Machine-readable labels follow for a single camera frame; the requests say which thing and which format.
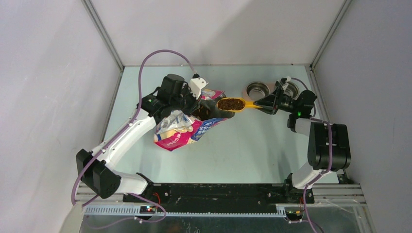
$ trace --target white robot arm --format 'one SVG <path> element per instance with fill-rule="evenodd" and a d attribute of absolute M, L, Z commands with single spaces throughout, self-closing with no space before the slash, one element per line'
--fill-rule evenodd
<path fill-rule="evenodd" d="M 94 156 L 98 156 L 82 176 L 82 181 L 103 199 L 114 193 L 141 194 L 147 186 L 147 181 L 137 174 L 115 171 L 116 164 L 132 145 L 171 111 L 181 110 L 190 115 L 196 110 L 201 91 L 207 84 L 200 77 L 186 83 L 178 75 L 167 75 L 163 79 L 162 86 L 144 97 L 141 109 L 136 109 L 127 122 L 110 138 L 91 152 L 86 150 L 78 152 L 76 160 L 79 173 Z"/>
<path fill-rule="evenodd" d="M 290 189 L 312 188 L 314 182 L 331 171 L 345 169 L 350 164 L 350 148 L 347 127 L 311 118 L 317 96 L 303 91 L 297 99 L 284 94 L 290 77 L 276 82 L 273 93 L 254 102 L 261 111 L 274 115 L 278 110 L 289 112 L 288 128 L 309 137 L 308 161 L 285 182 Z"/>

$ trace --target plastic bag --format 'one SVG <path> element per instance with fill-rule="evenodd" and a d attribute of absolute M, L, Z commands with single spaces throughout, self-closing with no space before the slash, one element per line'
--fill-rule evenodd
<path fill-rule="evenodd" d="M 209 129 L 235 115 L 233 112 L 223 111 L 216 107 L 217 101 L 225 97 L 223 91 L 202 91 L 199 109 L 191 116 L 179 110 L 173 111 L 157 125 L 154 142 L 172 151 L 199 141 Z"/>

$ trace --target scoop handle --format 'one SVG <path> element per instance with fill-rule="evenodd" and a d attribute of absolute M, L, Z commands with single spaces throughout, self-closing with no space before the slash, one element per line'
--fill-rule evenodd
<path fill-rule="evenodd" d="M 253 101 L 245 101 L 245 108 L 261 108 L 261 107 L 254 105 Z"/>

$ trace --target gray wall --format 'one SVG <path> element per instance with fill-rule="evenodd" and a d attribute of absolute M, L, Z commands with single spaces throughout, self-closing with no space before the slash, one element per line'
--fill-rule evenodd
<path fill-rule="evenodd" d="M 0 1 L 0 232 L 58 232 L 119 70 L 81 1 Z"/>
<path fill-rule="evenodd" d="M 343 0 L 95 0 L 126 66 L 160 49 L 193 64 L 311 62 Z M 148 65 L 182 64 L 153 56 Z"/>
<path fill-rule="evenodd" d="M 315 70 L 378 232 L 411 232 L 412 1 L 354 1 Z"/>

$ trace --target stainless steel bowl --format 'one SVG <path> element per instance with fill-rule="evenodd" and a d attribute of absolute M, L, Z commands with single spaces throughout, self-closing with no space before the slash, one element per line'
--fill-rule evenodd
<path fill-rule="evenodd" d="M 257 101 L 270 94 L 269 87 L 261 82 L 252 82 L 246 86 L 246 93 L 253 101 Z"/>
<path fill-rule="evenodd" d="M 299 88 L 296 86 L 295 83 L 288 82 L 288 87 L 286 88 L 284 94 L 292 97 L 292 99 L 296 99 L 299 96 Z"/>

